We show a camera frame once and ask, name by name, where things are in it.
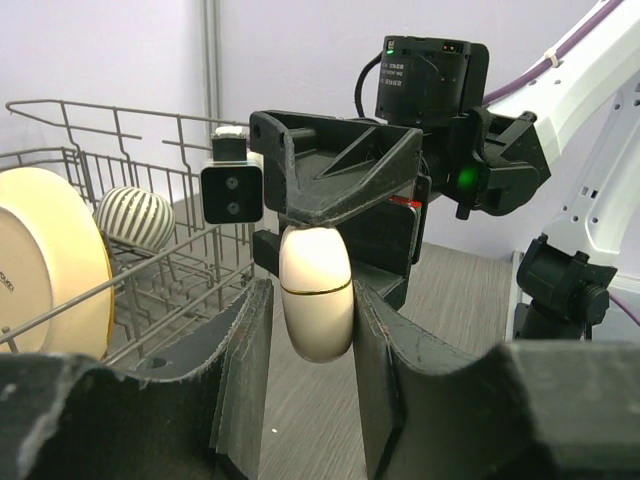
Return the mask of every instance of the wire rack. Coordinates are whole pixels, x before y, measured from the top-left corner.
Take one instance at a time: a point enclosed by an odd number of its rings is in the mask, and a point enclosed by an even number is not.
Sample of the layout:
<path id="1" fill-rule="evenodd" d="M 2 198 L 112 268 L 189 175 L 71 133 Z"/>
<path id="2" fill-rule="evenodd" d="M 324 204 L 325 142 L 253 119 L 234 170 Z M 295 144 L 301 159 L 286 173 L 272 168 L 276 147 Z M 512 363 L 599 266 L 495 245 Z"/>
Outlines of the wire rack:
<path id="1" fill-rule="evenodd" d="M 255 226 L 207 225 L 198 198 L 198 162 L 210 157 L 207 139 L 211 131 L 218 125 L 246 124 L 62 100 L 10 102 L 6 107 L 48 126 L 44 129 L 61 131 L 61 143 L 68 146 L 0 154 L 0 172 L 25 166 L 54 170 L 76 188 L 92 211 L 112 188 L 143 188 L 170 202 L 176 229 L 158 254 L 119 244 L 102 232 L 113 278 L 20 328 L 10 331 L 0 325 L 0 344 L 8 343 L 17 353 L 16 337 L 114 288 L 115 325 L 103 362 L 127 368 L 214 317 L 254 276 L 251 239 Z M 76 121 L 74 114 L 84 120 Z M 132 132 L 145 128 L 152 146 L 139 148 L 143 136 Z M 188 141 L 189 133 L 199 141 Z M 158 151 L 157 144 L 169 147 L 170 165 L 134 160 L 153 156 L 149 152 Z"/>

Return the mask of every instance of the green light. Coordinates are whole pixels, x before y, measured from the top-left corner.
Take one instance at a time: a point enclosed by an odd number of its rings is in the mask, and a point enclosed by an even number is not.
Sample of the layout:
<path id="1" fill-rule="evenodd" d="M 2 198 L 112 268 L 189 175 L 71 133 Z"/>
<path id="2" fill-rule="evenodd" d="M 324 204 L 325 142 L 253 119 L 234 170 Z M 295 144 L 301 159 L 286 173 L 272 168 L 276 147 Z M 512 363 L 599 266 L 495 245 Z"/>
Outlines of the green light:
<path id="1" fill-rule="evenodd" d="M 470 190 L 476 183 L 477 171 L 473 168 L 465 168 L 458 175 L 458 188 Z"/>

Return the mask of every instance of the cable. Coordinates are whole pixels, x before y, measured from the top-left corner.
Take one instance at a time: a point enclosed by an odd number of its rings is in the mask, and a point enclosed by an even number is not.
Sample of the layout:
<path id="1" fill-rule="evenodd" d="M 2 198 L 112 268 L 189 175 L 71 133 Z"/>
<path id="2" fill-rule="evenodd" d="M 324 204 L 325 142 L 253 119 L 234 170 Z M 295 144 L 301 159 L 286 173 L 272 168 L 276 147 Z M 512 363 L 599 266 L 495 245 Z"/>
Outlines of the cable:
<path id="1" fill-rule="evenodd" d="M 620 307 L 620 310 L 626 313 L 636 325 L 640 327 L 640 318 L 638 318 L 638 316 L 635 313 L 633 313 L 629 309 L 629 307 L 627 307 L 617 296 L 615 296 L 612 293 L 609 293 L 609 298 L 613 301 L 613 303 L 615 303 L 618 307 Z"/>
<path id="2" fill-rule="evenodd" d="M 356 111 L 358 112 L 358 117 L 360 118 L 365 118 L 364 109 L 362 108 L 362 86 L 364 85 L 364 81 L 366 80 L 367 75 L 369 75 L 369 72 L 373 70 L 373 67 L 378 65 L 381 61 L 382 52 L 380 52 L 378 55 L 376 55 L 375 58 L 367 63 L 358 76 L 358 81 L 356 82 L 356 90 L 354 92 L 354 99 L 356 102 Z"/>
<path id="3" fill-rule="evenodd" d="M 533 67 L 531 70 L 526 72 L 524 75 L 518 77 L 513 82 L 508 83 L 502 88 L 495 90 L 484 97 L 483 103 L 485 105 L 498 100 L 514 91 L 523 88 L 528 83 L 532 82 L 544 72 L 549 70 L 553 65 L 554 61 L 558 61 L 562 59 L 573 47 L 575 47 L 578 42 L 580 42 L 584 37 L 587 36 L 589 32 L 591 32 L 602 20 L 604 20 L 613 10 L 616 9 L 624 0 L 609 0 L 609 2 L 603 6 L 600 10 L 598 10 L 589 20 L 587 20 L 578 30 L 576 30 L 573 35 L 571 35 L 566 42 L 558 47 L 558 50 L 555 52 L 552 58 L 547 58 Z"/>

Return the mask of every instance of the black and white striped bowl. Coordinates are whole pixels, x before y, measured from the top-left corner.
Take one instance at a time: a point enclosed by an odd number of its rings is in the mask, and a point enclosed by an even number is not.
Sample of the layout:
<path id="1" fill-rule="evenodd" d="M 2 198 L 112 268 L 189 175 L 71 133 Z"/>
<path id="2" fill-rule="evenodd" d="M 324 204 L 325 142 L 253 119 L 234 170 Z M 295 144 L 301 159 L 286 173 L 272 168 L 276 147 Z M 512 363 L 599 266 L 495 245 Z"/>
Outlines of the black and white striped bowl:
<path id="1" fill-rule="evenodd" d="M 176 226 L 167 200 L 136 187 L 109 190 L 95 213 L 98 228 L 119 243 L 157 253 Z"/>

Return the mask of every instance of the camera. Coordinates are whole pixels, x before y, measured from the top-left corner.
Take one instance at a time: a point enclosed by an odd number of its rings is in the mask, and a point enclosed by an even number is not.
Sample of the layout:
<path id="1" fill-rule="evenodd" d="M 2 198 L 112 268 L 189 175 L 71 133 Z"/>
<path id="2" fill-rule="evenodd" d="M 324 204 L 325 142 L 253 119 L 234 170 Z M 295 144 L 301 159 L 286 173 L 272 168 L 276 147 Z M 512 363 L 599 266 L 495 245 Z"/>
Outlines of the camera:
<path id="1" fill-rule="evenodd" d="M 204 220 L 210 224 L 255 223 L 263 215 L 262 166 L 247 152 L 242 127 L 219 127 L 211 145 L 213 161 L 200 173 Z"/>

